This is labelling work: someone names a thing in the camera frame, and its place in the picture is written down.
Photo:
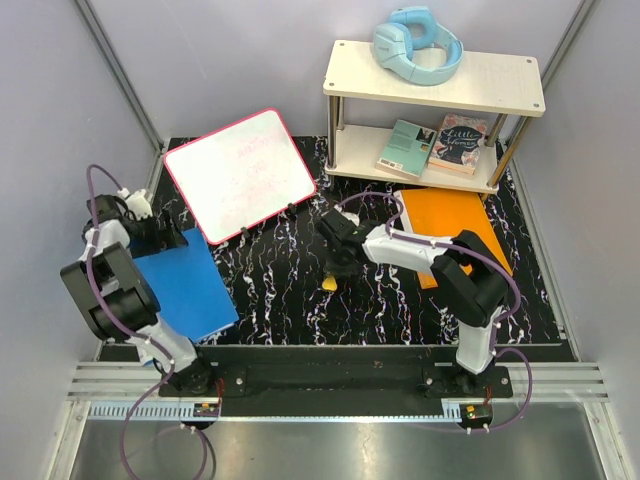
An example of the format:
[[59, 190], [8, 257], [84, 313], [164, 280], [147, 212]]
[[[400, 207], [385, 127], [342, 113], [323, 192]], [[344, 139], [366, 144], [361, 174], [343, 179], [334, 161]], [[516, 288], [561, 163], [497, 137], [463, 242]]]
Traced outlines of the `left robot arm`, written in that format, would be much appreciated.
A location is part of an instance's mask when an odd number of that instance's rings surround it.
[[122, 188], [87, 202], [92, 220], [84, 229], [85, 250], [60, 277], [93, 334], [135, 345], [149, 355], [167, 383], [196, 396], [215, 386], [216, 372], [186, 336], [160, 316], [160, 303], [135, 265], [136, 259], [182, 252], [188, 240], [167, 210], [154, 216], [144, 189]]

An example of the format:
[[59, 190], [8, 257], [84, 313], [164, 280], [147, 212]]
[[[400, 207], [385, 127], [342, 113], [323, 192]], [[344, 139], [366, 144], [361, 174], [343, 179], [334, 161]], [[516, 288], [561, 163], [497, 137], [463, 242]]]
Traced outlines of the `yellow whiteboard eraser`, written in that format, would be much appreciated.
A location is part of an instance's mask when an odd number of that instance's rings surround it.
[[338, 288], [337, 280], [334, 275], [326, 275], [322, 281], [321, 287], [324, 291], [335, 292]]

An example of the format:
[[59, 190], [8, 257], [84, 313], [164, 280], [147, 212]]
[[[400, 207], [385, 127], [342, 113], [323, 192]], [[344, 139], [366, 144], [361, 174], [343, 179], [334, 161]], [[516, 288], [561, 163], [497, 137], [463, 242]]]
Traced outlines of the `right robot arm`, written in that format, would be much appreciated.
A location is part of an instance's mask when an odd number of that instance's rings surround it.
[[348, 278], [366, 263], [431, 274], [458, 321], [456, 365], [445, 374], [443, 386], [462, 396], [486, 392], [495, 363], [496, 321], [510, 276], [477, 234], [463, 230], [455, 237], [418, 235], [336, 209], [315, 227], [326, 241], [329, 276]]

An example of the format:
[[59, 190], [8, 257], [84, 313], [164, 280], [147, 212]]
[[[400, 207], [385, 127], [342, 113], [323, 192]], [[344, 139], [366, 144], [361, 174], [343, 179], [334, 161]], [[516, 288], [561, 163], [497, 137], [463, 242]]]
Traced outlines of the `pink framed whiteboard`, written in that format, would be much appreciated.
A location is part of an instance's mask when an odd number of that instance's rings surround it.
[[317, 191], [280, 112], [273, 108], [170, 150], [164, 165], [211, 245]]

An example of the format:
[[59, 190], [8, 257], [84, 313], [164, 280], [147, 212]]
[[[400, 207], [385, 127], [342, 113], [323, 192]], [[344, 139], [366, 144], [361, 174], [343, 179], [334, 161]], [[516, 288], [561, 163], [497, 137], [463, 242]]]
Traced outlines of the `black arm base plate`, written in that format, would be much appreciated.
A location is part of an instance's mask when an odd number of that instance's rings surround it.
[[342, 420], [427, 417], [443, 400], [510, 399], [508, 370], [474, 376], [448, 346], [207, 346], [230, 417]]

